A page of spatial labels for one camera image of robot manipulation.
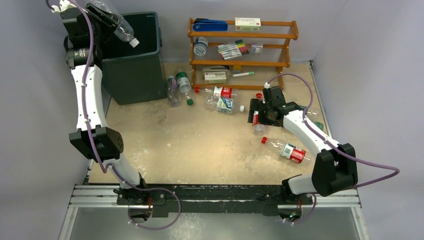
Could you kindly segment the green bottle far right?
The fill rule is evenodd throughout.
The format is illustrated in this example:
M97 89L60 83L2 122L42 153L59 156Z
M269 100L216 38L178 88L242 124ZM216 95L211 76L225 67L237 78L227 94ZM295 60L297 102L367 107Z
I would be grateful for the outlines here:
M322 122L319 121L314 121L313 122L321 131L324 130L324 124Z

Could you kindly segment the white green small box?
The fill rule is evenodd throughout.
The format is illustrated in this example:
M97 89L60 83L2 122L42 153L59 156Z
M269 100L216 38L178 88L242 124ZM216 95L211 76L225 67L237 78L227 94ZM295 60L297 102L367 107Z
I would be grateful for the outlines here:
M259 32L261 30L261 19L250 17L236 17L234 19L236 32Z

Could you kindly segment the small clear jar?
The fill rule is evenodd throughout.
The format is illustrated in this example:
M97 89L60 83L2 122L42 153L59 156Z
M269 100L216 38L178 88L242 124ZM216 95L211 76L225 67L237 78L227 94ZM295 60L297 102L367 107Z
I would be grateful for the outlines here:
M250 48L253 54L261 54L263 52L264 44L261 41L253 41L250 44Z

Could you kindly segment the green label bottle white cap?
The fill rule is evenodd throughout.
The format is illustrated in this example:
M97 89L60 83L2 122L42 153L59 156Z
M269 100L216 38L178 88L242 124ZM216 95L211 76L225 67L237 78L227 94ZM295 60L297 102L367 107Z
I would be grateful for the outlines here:
M321 112L314 107L309 107L305 115L312 121L317 121L321 117Z

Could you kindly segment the red label bottle lake picture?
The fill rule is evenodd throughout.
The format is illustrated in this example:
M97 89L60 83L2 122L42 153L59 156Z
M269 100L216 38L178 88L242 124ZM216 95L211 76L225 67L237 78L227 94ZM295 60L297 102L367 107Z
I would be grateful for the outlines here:
M267 131L267 127L259 122L259 103L263 100L263 95L261 93L257 93L255 98L256 101L254 101L255 105L253 107L252 114L252 129L253 134L257 137L260 137L264 136Z

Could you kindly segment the white red box lower shelf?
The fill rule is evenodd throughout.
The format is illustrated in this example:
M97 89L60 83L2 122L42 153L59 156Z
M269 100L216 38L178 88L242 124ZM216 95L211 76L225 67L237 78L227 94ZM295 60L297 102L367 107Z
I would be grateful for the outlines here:
M227 75L225 71L205 72L204 81L205 84L225 84Z

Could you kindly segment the clear unlabelled crushed bottle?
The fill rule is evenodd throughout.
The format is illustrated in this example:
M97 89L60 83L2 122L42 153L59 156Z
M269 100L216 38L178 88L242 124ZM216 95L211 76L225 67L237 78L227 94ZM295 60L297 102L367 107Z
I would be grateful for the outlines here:
M89 0L88 2L104 12L112 14L112 18L117 22L117 27L114 30L114 34L121 41L128 42L133 48L135 48L140 43L139 40L135 37L134 29L109 0Z

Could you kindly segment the round tape roll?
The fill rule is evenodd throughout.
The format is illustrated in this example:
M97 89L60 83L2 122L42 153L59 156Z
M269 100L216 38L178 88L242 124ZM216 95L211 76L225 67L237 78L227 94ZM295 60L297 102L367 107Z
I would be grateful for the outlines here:
M193 53L196 56L205 56L208 51L209 42L205 37L197 37L194 41Z

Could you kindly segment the dark green plastic bin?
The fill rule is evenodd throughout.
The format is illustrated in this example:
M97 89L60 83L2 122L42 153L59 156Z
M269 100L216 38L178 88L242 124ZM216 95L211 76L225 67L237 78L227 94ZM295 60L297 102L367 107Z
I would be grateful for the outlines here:
M139 44L133 48L113 35L101 45L102 85L119 105L167 98L157 13L128 13L124 18L133 28Z

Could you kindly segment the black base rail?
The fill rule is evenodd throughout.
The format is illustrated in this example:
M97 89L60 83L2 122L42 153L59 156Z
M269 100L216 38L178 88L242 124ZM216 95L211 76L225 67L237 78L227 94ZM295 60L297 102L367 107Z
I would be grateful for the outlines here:
M69 202L76 208L123 208L151 210L153 217L170 213L262 214L264 216L305 214L316 208L360 207L356 190L329 196L288 196L277 185L149 184L142 191L121 189L117 184L89 184L74 187Z

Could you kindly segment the green capped white marker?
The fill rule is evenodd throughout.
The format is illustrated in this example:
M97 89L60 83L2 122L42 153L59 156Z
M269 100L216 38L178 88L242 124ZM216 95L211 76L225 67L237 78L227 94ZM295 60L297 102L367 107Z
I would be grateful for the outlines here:
M232 77L233 78L237 78L237 77L244 77L244 76L250 76L250 75L254 75L255 72L251 71L251 72L243 72L243 73L236 73L233 74Z

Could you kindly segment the blue stapler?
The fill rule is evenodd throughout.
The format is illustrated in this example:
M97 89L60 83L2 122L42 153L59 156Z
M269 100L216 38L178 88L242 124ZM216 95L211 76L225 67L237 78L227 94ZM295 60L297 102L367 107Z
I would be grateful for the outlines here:
M223 20L196 18L192 25L195 32L226 32L228 23Z

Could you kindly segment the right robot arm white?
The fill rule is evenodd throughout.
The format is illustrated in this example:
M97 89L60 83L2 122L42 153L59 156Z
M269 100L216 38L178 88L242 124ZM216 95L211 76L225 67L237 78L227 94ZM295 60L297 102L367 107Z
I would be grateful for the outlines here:
M341 144L320 130L295 102L286 102L279 87L264 88L263 98L249 103L248 123L282 127L295 135L314 159L312 173L282 181L280 196L288 204L301 194L323 197L354 187L358 182L354 147Z

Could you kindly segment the orange wooden shelf rack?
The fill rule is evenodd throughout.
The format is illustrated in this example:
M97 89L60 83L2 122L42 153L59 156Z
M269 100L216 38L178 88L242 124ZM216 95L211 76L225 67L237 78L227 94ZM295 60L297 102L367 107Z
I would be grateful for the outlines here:
M284 68L289 68L291 65L289 45L290 41L296 41L299 37L299 29L297 26L297 22L293 21L262 21L262 27L288 27L288 33L266 33L266 32L249 32L249 31L195 31L194 25L196 24L196 20L190 18L188 20L188 30L187 36L190 38L190 50L193 51L195 49L195 38L197 37L205 37L209 38L234 38L235 40L242 40L244 42L244 46L242 50L244 52L249 51L250 54L253 53L251 50L252 44L247 43L247 39L253 40L262 40L262 39L277 39L284 40L283 44L264 44L264 49L274 49L280 50L280 55L278 60L276 61L263 61L263 60L246 60L244 58L235 57L231 59L220 58L219 60L212 59L197 59L195 54L191 52L189 54L189 64L191 65L191 86L193 88L206 87L206 83L197 83L196 82L196 72L198 66L242 66L242 67L269 67L275 68L276 73L282 74Z

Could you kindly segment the green blue label bottle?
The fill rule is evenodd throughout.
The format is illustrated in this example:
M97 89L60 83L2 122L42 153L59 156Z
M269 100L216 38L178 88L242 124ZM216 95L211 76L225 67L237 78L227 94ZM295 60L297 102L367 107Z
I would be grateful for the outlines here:
M244 114L245 106L238 101L227 97L208 96L205 98L204 106L211 111L234 115Z

